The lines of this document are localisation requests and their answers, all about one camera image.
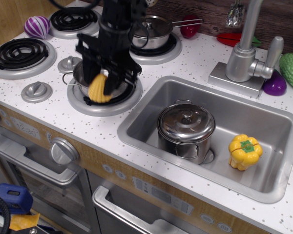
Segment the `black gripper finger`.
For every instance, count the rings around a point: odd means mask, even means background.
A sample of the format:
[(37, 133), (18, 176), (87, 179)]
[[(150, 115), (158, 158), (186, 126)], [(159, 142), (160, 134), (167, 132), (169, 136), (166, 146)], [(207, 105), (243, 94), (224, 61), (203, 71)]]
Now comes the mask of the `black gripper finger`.
[(126, 69), (124, 68), (103, 68), (103, 74), (107, 75), (104, 86), (104, 95), (111, 95), (114, 90), (125, 84)]
[(86, 84), (90, 84), (93, 79), (101, 71), (101, 56), (91, 52), (90, 50), (84, 50), (83, 52), (83, 75)]

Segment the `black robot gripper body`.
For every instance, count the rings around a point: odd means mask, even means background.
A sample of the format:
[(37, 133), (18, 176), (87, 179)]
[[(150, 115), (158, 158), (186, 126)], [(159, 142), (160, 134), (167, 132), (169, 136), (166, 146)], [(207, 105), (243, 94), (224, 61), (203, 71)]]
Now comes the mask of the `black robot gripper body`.
[(76, 51), (83, 55), (84, 50), (90, 50), (101, 56), (102, 68), (124, 68), (126, 77), (135, 78), (142, 71), (130, 56), (132, 40), (132, 25), (128, 28), (113, 28), (111, 24), (100, 23), (99, 35), (90, 36), (78, 34)]

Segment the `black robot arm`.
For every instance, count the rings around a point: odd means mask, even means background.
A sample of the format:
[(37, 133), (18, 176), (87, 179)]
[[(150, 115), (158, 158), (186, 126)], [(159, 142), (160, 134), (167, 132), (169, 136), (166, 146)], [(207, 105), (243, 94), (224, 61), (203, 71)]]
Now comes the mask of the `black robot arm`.
[(108, 71), (104, 94), (111, 95), (120, 84), (136, 82), (142, 69), (130, 56), (134, 32), (146, 15), (144, 0), (105, 0), (97, 37), (78, 34), (76, 51), (83, 58), (84, 80), (90, 84), (102, 69)]

